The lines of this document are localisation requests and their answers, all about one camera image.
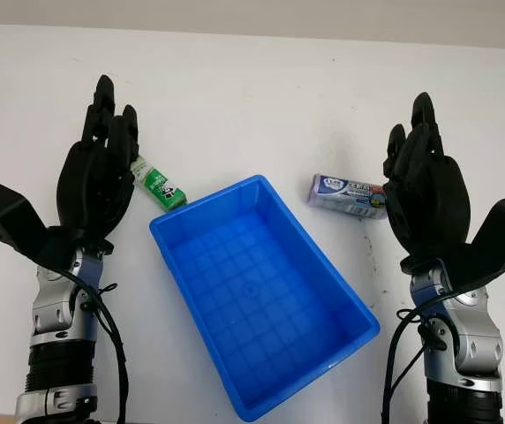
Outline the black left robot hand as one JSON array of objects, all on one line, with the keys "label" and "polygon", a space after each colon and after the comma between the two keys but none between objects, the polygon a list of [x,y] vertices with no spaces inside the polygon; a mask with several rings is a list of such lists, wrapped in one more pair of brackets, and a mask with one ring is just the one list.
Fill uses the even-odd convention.
[{"label": "black left robot hand", "polygon": [[114,84],[102,75],[81,138],[66,156],[57,183],[60,225],[100,244],[124,217],[134,191],[131,165],[139,156],[137,112],[115,113]]}]

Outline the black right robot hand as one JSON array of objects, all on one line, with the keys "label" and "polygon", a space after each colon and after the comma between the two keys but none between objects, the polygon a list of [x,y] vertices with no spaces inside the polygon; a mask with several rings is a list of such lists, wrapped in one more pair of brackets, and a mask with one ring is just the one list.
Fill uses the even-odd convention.
[{"label": "black right robot hand", "polygon": [[390,227],[409,256],[438,255],[465,242],[469,194],[456,160],[444,152],[427,92],[413,102],[411,131],[392,128],[383,174]]}]

